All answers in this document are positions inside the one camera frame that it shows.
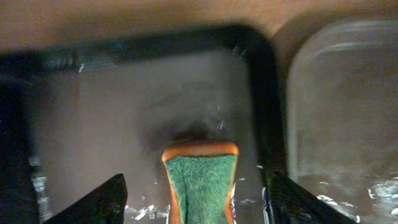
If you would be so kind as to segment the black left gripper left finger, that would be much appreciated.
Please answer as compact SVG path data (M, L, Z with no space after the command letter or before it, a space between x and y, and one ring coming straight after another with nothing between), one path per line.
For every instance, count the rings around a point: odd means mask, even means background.
M116 174L44 224L123 224L127 202L123 174Z

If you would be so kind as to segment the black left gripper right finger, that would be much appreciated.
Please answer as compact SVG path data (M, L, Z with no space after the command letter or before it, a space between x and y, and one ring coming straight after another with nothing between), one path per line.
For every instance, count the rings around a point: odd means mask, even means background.
M355 224L279 172L267 178L267 222L273 224Z

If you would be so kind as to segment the orange green scrub sponge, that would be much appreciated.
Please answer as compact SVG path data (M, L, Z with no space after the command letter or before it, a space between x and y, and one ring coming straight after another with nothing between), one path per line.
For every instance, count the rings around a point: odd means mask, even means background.
M238 157L239 149L231 141L196 141L165 149L169 222L234 223L231 200Z

